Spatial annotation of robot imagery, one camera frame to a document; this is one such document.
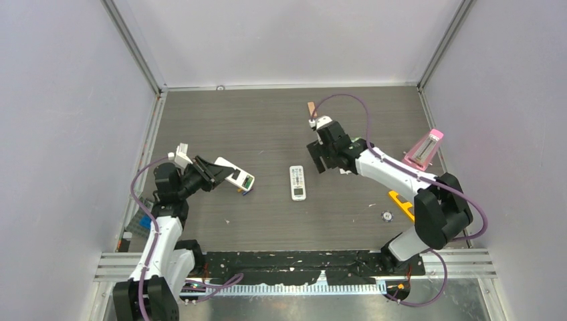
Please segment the large white remote control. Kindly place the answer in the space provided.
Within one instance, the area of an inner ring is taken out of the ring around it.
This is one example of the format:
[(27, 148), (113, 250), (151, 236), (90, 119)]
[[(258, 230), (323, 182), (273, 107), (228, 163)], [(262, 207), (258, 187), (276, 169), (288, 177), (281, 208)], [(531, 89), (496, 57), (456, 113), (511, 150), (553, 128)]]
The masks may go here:
[(223, 167), (231, 167), (232, 169), (234, 169), (233, 174), (226, 178), (226, 180), (229, 181), (232, 185), (236, 186), (239, 189), (243, 189), (244, 191), (248, 191), (253, 188), (255, 177), (247, 171), (243, 170), (241, 167), (238, 167), (237, 165), (233, 164), (223, 157), (218, 157), (215, 160), (214, 164)]

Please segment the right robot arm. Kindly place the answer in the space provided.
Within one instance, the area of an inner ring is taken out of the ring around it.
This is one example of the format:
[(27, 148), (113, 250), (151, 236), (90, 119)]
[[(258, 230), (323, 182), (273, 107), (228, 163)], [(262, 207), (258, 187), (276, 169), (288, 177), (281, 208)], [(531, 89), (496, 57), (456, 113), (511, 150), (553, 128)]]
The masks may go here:
[(363, 138), (351, 139), (328, 116), (309, 125), (317, 139), (307, 148), (319, 173), (339, 168), (372, 179), (413, 204), (413, 226), (380, 250), (386, 272), (401, 273), (412, 257), (428, 249), (443, 249), (472, 223), (473, 214), (455, 176), (414, 169)]

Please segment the small white remote control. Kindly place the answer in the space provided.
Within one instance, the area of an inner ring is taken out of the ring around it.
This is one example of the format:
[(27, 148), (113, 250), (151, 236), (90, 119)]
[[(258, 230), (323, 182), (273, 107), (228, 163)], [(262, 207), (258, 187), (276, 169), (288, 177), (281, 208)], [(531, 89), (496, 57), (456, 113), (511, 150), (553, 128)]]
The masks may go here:
[(289, 168), (290, 190), (292, 201), (304, 201), (306, 199), (306, 185), (304, 179), (304, 168), (302, 165), (294, 165)]

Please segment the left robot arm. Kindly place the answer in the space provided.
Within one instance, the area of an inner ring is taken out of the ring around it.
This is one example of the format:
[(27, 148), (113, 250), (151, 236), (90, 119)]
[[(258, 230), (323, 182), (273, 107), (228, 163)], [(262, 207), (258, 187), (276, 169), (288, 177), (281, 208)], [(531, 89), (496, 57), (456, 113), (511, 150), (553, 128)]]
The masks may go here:
[(150, 219), (150, 233), (134, 271), (115, 284), (112, 295), (118, 320), (178, 320), (179, 296), (187, 276), (199, 276), (205, 259), (196, 240), (180, 239), (187, 217), (187, 199), (197, 191), (210, 192), (235, 169), (196, 156), (183, 169), (169, 156), (153, 167), (156, 190), (149, 209), (136, 195), (134, 201)]

